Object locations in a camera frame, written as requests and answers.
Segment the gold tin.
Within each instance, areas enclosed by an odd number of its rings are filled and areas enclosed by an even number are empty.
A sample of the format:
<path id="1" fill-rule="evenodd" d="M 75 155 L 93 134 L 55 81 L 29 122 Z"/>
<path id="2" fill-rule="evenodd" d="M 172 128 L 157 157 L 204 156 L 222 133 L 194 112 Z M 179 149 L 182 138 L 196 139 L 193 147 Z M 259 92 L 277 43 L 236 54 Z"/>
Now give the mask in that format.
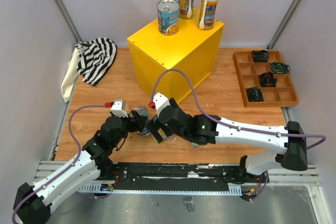
<path id="1" fill-rule="evenodd" d="M 171 131 L 164 131 L 163 129 L 159 129 L 157 133 L 158 137 L 156 138 L 156 141 L 158 143 L 162 143 L 163 141 L 168 140 L 173 136 Z"/>
<path id="2" fill-rule="evenodd" d="M 193 147 L 193 148 L 199 148 L 200 147 L 199 144 L 193 143 L 193 142 L 190 142 L 190 146 Z"/>

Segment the blue Progresso soup can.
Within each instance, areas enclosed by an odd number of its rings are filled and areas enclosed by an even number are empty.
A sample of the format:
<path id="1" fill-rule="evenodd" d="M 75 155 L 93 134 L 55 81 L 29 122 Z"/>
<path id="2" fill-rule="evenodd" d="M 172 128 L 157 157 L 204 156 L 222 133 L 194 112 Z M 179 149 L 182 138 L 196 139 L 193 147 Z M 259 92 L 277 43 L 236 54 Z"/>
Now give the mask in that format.
<path id="1" fill-rule="evenodd" d="M 164 35 L 174 35 L 179 30 L 180 7 L 176 0 L 161 0 L 157 3 L 158 28 Z"/>

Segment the yellow tall congee can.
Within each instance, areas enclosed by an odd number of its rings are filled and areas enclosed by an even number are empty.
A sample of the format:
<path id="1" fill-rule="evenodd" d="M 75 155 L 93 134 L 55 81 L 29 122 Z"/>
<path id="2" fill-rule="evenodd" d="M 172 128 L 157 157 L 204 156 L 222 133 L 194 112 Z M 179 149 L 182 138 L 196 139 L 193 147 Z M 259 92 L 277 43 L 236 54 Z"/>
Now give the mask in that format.
<path id="1" fill-rule="evenodd" d="M 215 12 L 219 0 L 202 0 L 198 26 L 202 30 L 210 30 L 214 27 Z"/>

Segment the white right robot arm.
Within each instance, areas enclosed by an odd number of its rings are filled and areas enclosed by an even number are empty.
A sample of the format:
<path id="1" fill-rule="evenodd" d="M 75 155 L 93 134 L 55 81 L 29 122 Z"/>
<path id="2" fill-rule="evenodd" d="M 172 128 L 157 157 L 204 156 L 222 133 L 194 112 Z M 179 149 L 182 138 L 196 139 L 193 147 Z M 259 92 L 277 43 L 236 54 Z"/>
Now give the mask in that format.
<path id="1" fill-rule="evenodd" d="M 250 182 L 256 175 L 271 169 L 285 168 L 306 171 L 308 168 L 307 141 L 298 122 L 289 121 L 286 126 L 271 126 L 275 135 L 265 134 L 268 128 L 250 125 L 251 131 L 243 130 L 248 125 L 230 121 L 217 115 L 191 116 L 182 111 L 173 98 L 159 95 L 149 103 L 156 110 L 155 117 L 148 123 L 148 129 L 155 140 L 161 143 L 166 138 L 177 135 L 193 146 L 206 144 L 236 143 L 264 148 L 255 155 L 241 157 L 238 177 Z"/>

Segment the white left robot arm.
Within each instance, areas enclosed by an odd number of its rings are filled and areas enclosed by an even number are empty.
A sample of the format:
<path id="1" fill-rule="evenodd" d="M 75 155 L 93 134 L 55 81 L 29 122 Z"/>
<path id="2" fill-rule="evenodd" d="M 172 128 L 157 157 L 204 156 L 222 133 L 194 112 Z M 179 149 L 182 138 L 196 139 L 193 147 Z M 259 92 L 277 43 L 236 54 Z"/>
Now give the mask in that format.
<path id="1" fill-rule="evenodd" d="M 16 194 L 13 223 L 46 223 L 51 214 L 83 185 L 112 175 L 109 156 L 129 133 L 142 131 L 148 116 L 131 110 L 125 116 L 112 114 L 78 153 L 35 185 L 22 184 Z"/>

